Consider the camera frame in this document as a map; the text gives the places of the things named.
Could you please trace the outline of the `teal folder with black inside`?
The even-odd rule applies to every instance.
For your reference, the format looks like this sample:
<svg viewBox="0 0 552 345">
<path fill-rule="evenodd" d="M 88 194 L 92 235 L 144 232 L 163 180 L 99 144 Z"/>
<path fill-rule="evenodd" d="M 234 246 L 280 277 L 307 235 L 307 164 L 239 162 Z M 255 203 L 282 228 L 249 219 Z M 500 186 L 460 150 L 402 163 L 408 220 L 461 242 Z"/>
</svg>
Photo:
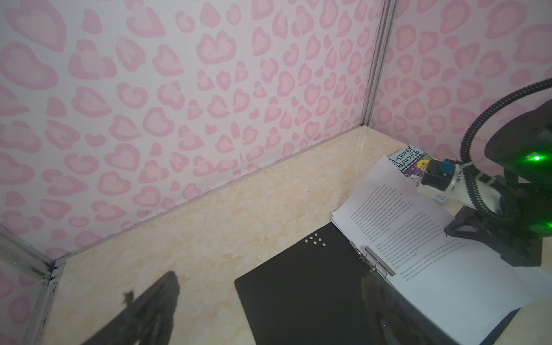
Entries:
<svg viewBox="0 0 552 345">
<path fill-rule="evenodd" d="M 362 300 L 373 270 L 326 224 L 235 282 L 257 344 L 374 344 Z M 518 309 L 479 344 L 493 344 Z"/>
</svg>

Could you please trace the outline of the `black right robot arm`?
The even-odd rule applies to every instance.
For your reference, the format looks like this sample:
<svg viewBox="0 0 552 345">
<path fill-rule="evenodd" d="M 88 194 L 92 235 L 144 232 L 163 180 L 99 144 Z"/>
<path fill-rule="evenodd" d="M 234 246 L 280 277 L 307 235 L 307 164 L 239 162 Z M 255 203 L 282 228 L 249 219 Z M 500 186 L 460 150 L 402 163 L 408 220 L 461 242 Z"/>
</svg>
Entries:
<svg viewBox="0 0 552 345">
<path fill-rule="evenodd" d="M 551 236 L 551 102 L 509 121 L 486 144 L 485 157 L 503 168 L 503 177 L 483 173 L 471 148 L 477 132 L 500 110 L 550 88 L 548 78 L 501 98 L 474 120 L 461 141 L 460 169 L 471 206 L 463 207 L 444 232 L 481 242 L 514 267 L 539 267 L 543 238 Z"/>
</svg>

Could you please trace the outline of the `white paper sheet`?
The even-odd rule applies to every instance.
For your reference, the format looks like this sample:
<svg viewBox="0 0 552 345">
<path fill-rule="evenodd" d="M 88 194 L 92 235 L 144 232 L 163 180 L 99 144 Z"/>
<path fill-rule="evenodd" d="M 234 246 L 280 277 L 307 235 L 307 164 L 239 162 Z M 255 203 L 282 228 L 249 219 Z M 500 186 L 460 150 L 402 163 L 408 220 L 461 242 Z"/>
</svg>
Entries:
<svg viewBox="0 0 552 345">
<path fill-rule="evenodd" d="M 387 157 L 332 221 L 377 274 L 459 344 L 479 344 L 511 311 L 548 300 L 551 277 L 512 267 L 488 246 L 449 237 L 452 216 Z"/>
</svg>

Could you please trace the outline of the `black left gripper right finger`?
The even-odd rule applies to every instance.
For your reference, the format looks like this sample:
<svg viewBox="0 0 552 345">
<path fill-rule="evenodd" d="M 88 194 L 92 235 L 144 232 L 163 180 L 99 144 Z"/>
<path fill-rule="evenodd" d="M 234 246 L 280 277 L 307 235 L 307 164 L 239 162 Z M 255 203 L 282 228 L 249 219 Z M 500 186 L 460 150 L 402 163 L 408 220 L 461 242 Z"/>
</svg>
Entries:
<svg viewBox="0 0 552 345">
<path fill-rule="evenodd" d="M 374 344 L 456 343 L 374 271 L 362 278 L 362 300 Z"/>
</svg>

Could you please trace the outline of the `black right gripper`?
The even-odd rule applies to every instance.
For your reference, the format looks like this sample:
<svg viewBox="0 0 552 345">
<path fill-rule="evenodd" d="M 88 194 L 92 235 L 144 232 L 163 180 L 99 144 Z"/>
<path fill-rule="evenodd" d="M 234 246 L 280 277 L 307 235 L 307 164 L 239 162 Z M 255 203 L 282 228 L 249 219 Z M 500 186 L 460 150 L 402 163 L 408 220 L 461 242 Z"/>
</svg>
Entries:
<svg viewBox="0 0 552 345">
<path fill-rule="evenodd" d="M 521 183 L 513 172 L 497 179 L 517 202 L 519 217 L 506 225 L 483 217 L 463 206 L 444 232 L 450 237 L 487 245 L 514 267 L 539 267 L 543 239 L 551 236 L 551 189 L 534 183 Z"/>
</svg>

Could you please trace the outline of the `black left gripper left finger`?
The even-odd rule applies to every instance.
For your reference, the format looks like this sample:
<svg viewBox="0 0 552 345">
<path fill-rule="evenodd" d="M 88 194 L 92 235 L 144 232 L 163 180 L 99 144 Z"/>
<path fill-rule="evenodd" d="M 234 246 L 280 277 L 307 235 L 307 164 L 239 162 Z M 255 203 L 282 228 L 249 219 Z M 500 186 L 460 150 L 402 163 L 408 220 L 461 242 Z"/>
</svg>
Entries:
<svg viewBox="0 0 552 345">
<path fill-rule="evenodd" d="M 165 273 L 138 298 L 124 294 L 124 310 L 85 344 L 168 344 L 180 286 L 174 271 Z"/>
</svg>

